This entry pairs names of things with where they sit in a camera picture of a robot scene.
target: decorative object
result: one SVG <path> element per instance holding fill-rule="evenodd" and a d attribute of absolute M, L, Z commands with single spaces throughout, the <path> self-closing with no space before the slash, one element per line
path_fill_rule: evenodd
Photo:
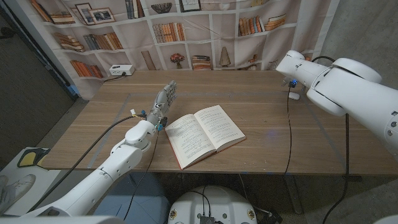
<path fill-rule="evenodd" d="M 87 25 L 86 21 L 84 20 L 84 18 L 81 16 L 79 10 L 77 8 L 70 8 L 70 10 L 72 10 L 72 12 L 75 14 L 75 16 L 79 19 L 79 21 L 84 24 Z"/>
<path fill-rule="evenodd" d="M 249 63 L 255 62 L 257 59 L 257 54 L 253 55 L 253 58 L 249 60 Z"/>
<path fill-rule="evenodd" d="M 110 8 L 92 9 L 89 10 L 89 12 L 95 24 L 103 24 L 106 22 L 115 21 Z"/>
<path fill-rule="evenodd" d="M 231 3 L 220 3 L 218 6 L 220 7 L 220 10 L 225 11 L 229 9 Z"/>
<path fill-rule="evenodd" d="M 142 56 L 144 57 L 145 63 L 147 64 L 147 67 L 149 70 L 156 70 L 154 61 L 152 61 L 152 57 L 150 57 L 149 51 L 143 51 L 141 52 Z"/>
<path fill-rule="evenodd" d="M 200 11 L 200 0 L 180 0 L 181 12 Z"/>
<path fill-rule="evenodd" d="M 78 9 L 82 18 L 84 18 L 87 25 L 95 24 L 94 19 L 92 18 L 91 14 L 90 14 L 91 6 L 89 3 L 76 4 L 75 6 Z"/>
<path fill-rule="evenodd" d="M 278 66 L 278 60 L 275 60 L 273 62 L 268 62 L 268 71 L 275 71 L 276 66 Z"/>
<path fill-rule="evenodd" d="M 151 5 L 151 8 L 153 8 L 153 10 L 155 12 L 157 12 L 158 14 L 162 14 L 162 13 L 170 12 L 170 10 L 172 8 L 172 5 L 173 4 L 171 2 L 167 2 L 167 3 L 160 3 L 160 4 Z"/>
<path fill-rule="evenodd" d="M 181 69 L 181 68 L 182 68 L 180 62 L 182 62 L 184 59 L 185 59 L 185 57 L 182 56 L 182 55 L 180 55 L 180 54 L 173 54 L 173 55 L 170 57 L 170 61 L 171 61 L 171 62 L 177 63 L 177 69 Z"/>
<path fill-rule="evenodd" d="M 220 57 L 220 62 L 219 65 L 222 67 L 228 67 L 228 65 L 231 64 L 231 61 L 229 60 L 228 52 L 226 51 L 226 47 L 223 47 L 221 51 L 221 57 Z"/>

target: open book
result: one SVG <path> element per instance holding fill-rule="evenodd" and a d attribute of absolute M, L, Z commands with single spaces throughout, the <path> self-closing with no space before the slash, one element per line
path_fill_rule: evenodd
<path fill-rule="evenodd" d="M 165 130 L 181 169 L 246 139 L 219 105 L 182 116 Z"/>

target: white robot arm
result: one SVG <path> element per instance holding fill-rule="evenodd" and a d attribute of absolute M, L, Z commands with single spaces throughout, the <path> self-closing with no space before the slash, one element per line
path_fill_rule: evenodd
<path fill-rule="evenodd" d="M 326 67 L 293 50 L 276 70 L 303 83 L 314 104 L 333 115 L 348 113 L 398 152 L 398 90 L 380 85 L 376 71 L 348 58 Z"/>
<path fill-rule="evenodd" d="M 156 129 L 160 130 L 169 106 L 175 99 L 177 84 L 171 81 L 160 91 L 154 106 L 146 116 L 146 120 L 139 121 L 117 143 L 111 155 L 88 177 L 59 200 L 36 209 L 22 216 L 81 216 L 86 215 L 112 183 L 120 176 L 133 169 L 141 161 L 142 153 L 150 148 L 148 135 L 153 136 Z"/>

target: small device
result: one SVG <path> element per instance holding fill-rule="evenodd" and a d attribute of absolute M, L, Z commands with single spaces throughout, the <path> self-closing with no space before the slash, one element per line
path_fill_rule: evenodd
<path fill-rule="evenodd" d="M 123 72 L 126 72 L 126 75 L 132 75 L 135 69 L 132 65 L 112 65 L 109 71 L 111 75 L 122 75 Z"/>

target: wire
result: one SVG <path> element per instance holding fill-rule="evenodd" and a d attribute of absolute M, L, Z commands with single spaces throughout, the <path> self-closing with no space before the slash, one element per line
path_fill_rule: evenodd
<path fill-rule="evenodd" d="M 86 150 L 86 152 L 80 157 L 80 159 L 79 160 L 77 160 L 77 162 L 75 163 L 75 165 L 73 165 L 72 166 L 72 168 L 70 168 L 69 170 L 68 170 L 68 172 L 47 192 L 47 193 L 45 193 L 45 195 L 43 195 L 43 197 L 41 197 L 40 198 L 40 200 L 35 204 L 35 205 L 33 205 L 33 207 L 32 208 L 30 208 L 30 210 L 28 211 L 28 213 L 29 212 L 31 212 L 31 211 L 33 211 L 33 210 L 35 210 L 36 208 L 37 208 L 37 206 L 39 206 L 43 201 L 44 201 L 44 199 L 45 198 L 47 198 L 50 194 L 51 194 L 51 192 L 53 192 L 54 191 L 54 189 L 56 189 L 62 182 L 63 182 L 63 180 L 65 180 L 65 178 L 67 178 L 68 177 L 68 175 L 76 168 L 76 166 L 85 158 L 85 156 L 94 148 L 94 146 L 101 140 L 101 138 L 110 130 L 110 129 L 112 129 L 113 127 L 115 127 L 117 124 L 119 124 L 119 123 L 122 123 L 123 121 L 125 121 L 125 120 L 127 120 L 127 119 L 130 119 L 130 118 L 133 118 L 133 116 L 128 116 L 127 118 L 123 118 L 123 119 L 121 119 L 120 121 L 118 121 L 118 122 L 116 122 L 116 123 L 114 123 L 114 124 L 112 124 L 110 127 L 108 127 L 105 131 L 104 131 L 104 133 L 102 133 L 102 135 L 100 136 L 100 137 L 98 137 L 98 139 Z"/>
<path fill-rule="evenodd" d="M 289 85 L 289 91 L 287 93 L 287 121 L 289 122 L 289 130 L 290 130 L 290 151 L 289 151 L 289 160 L 287 161 L 287 166 L 284 175 L 286 175 L 287 169 L 289 168 L 290 157 L 292 155 L 292 126 L 290 125 L 290 114 L 289 114 L 289 95 L 291 87 L 292 86 Z"/>
<path fill-rule="evenodd" d="M 320 58 L 325 58 L 325 59 L 331 60 L 331 62 L 335 62 L 335 59 L 328 57 L 328 56 L 318 56 L 318 57 L 314 58 L 311 62 L 314 62 Z"/>
<path fill-rule="evenodd" d="M 147 168 L 147 170 L 145 170 L 144 175 L 142 175 L 141 179 L 139 180 L 139 182 L 138 182 L 138 184 L 137 184 L 136 189 L 135 189 L 134 192 L 132 193 L 131 200 L 130 200 L 130 204 L 129 204 L 129 208 L 127 209 L 126 215 L 124 216 L 123 220 L 126 220 L 127 215 L 129 214 L 129 211 L 130 211 L 130 208 L 131 208 L 132 200 L 133 200 L 133 198 L 134 198 L 134 195 L 135 195 L 136 192 L 137 192 L 138 186 L 139 186 L 139 184 L 141 183 L 141 181 L 143 180 L 143 178 L 145 177 L 145 175 L 148 173 L 148 170 L 149 170 L 149 168 L 150 168 L 150 165 L 152 164 L 152 161 L 154 160 L 154 155 L 155 155 L 155 150 L 156 150 L 156 145 L 157 145 L 157 140 L 158 140 L 158 138 L 159 138 L 159 131 L 157 132 L 156 142 L 155 142 L 155 148 L 154 148 L 154 152 L 152 153 L 152 158 L 150 159 L 148 168 Z"/>
<path fill-rule="evenodd" d="M 105 82 L 108 82 L 108 81 L 111 81 L 111 80 L 117 80 L 117 79 L 122 78 L 122 77 L 125 77 L 125 76 L 126 76 L 126 72 L 123 72 L 121 76 L 118 76 L 118 77 L 116 77 L 116 78 L 110 78 L 110 79 L 108 79 L 108 80 L 105 80 L 104 83 L 105 83 Z"/>
<path fill-rule="evenodd" d="M 199 193 L 199 192 L 196 192 L 196 191 L 194 191 L 194 190 L 190 190 L 190 191 L 188 191 L 188 192 L 195 192 L 196 194 L 200 194 L 200 195 L 202 195 L 202 196 L 207 200 L 207 204 L 209 205 L 209 217 L 210 217 L 210 214 L 211 214 L 211 212 L 210 212 L 210 202 L 209 202 L 209 200 L 207 199 L 206 195 L 205 195 L 205 194 L 202 194 L 202 193 Z"/>
<path fill-rule="evenodd" d="M 323 219 L 323 224 L 325 224 L 326 219 L 328 218 L 329 214 L 333 209 L 337 207 L 337 205 L 343 201 L 347 194 L 347 188 L 348 188 L 348 178 L 349 178 L 349 116 L 346 114 L 346 178 L 344 182 L 344 190 L 343 190 L 343 195 L 340 197 L 340 199 L 329 209 L 328 213 L 325 215 Z"/>
<path fill-rule="evenodd" d="M 241 176 L 241 174 L 238 174 L 238 175 L 239 175 L 239 177 L 241 178 L 241 183 L 242 183 L 242 186 L 243 186 L 244 196 L 246 197 L 246 200 L 249 200 L 249 199 L 248 199 L 248 195 L 246 194 L 246 188 L 245 188 L 245 186 L 244 186 L 244 182 L 243 182 L 242 176 Z M 263 210 L 263 209 L 261 209 L 261 208 L 255 206 L 255 205 L 252 205 L 252 206 L 253 206 L 253 208 L 256 208 L 257 210 L 260 210 L 260 211 L 262 211 L 262 212 L 268 213 L 268 215 L 269 215 L 270 217 L 272 216 L 272 213 L 271 213 L 271 212 L 266 211 L 266 210 Z"/>

